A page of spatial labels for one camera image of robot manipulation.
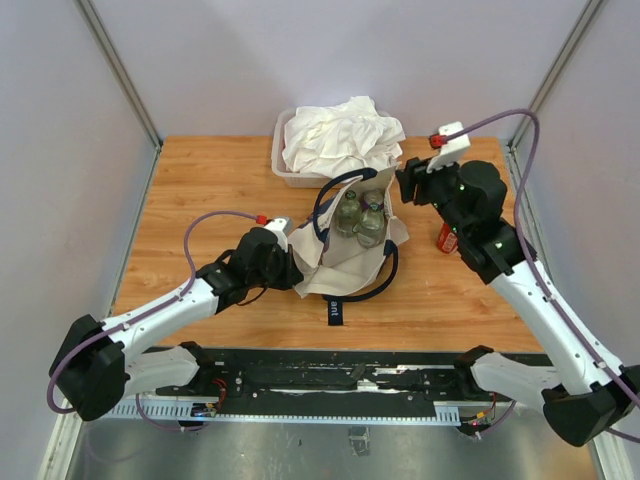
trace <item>soda can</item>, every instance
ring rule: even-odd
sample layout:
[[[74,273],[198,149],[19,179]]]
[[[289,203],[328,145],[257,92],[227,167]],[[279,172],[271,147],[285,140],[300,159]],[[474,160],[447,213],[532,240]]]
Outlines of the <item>soda can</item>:
[[[436,246],[444,253],[453,253],[458,249],[458,237],[446,223],[442,224]]]

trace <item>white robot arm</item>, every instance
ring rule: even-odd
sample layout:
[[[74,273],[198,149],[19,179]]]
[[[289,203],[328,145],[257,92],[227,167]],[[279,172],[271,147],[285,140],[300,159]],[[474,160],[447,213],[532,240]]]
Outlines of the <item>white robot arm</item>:
[[[208,359],[195,343],[144,352],[176,330],[243,302],[252,288],[287,290],[302,281],[287,242],[290,228],[290,220],[281,217],[251,229],[235,250],[202,267],[195,278],[131,312],[102,322],[79,318],[51,366],[52,383],[90,421],[123,397],[197,381]]]
[[[409,160],[404,170],[396,172],[402,201],[436,208],[455,233],[462,260],[518,312],[553,368],[528,367],[484,346],[463,354],[455,366],[469,396],[497,392],[522,402],[543,413],[565,441],[584,445],[631,411],[633,403],[623,387],[638,393],[640,366],[624,367],[535,261],[544,282],[541,288],[516,230],[501,218],[507,186],[498,170],[478,160],[458,163],[469,145],[468,139],[462,141],[466,135],[443,147],[443,137],[461,129],[460,123],[442,127],[431,139],[434,148],[442,147],[440,155]],[[526,246],[535,257],[533,248]],[[571,327],[553,302],[566,313]]]

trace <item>gray wall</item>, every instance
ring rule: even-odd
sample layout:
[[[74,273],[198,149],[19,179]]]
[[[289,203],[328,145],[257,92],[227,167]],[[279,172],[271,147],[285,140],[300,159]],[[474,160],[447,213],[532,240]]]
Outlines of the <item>gray wall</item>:
[[[640,363],[639,44],[640,4],[608,2],[541,112],[529,189],[560,291],[627,364]]]
[[[162,135],[270,134],[285,108],[352,95],[425,134],[528,105],[585,0],[95,4]]]
[[[153,148],[73,2],[0,12],[0,465],[32,479],[49,365],[74,319],[107,312]]]

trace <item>wooden tabletop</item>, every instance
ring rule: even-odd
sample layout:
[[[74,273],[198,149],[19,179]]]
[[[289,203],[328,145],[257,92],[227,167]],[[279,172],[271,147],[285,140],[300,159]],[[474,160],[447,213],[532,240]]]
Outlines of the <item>wooden tabletop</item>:
[[[402,148],[403,159],[425,158],[431,151],[425,138],[410,138]],[[318,190],[288,187],[271,172],[270,152],[270,137],[167,139],[116,303],[117,314],[186,280],[184,232],[203,213],[239,210],[286,215],[294,224],[302,223]],[[493,162],[509,183],[497,139],[473,139],[466,158]],[[269,290],[257,302],[196,322],[163,344],[194,340],[203,346],[418,351],[467,350],[484,344],[500,351],[541,351],[513,309],[459,255],[436,249],[442,222],[435,210],[402,204],[397,186],[392,192],[393,210],[411,238],[399,247],[393,284],[376,298],[346,304],[344,326],[327,326],[327,305],[317,295],[302,300],[293,290]],[[512,196],[504,215],[513,217]],[[229,217],[200,224],[190,243],[196,265],[235,248],[253,226],[250,220]],[[386,271],[380,278],[386,278]]]

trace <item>metal base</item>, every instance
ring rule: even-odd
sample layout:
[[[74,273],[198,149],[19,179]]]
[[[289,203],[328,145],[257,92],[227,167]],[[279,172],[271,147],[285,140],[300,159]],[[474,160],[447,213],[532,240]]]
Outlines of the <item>metal base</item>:
[[[482,441],[455,427],[411,425],[214,422],[198,433],[163,432],[140,420],[89,425],[68,480],[597,478],[589,449],[563,443],[528,409]]]

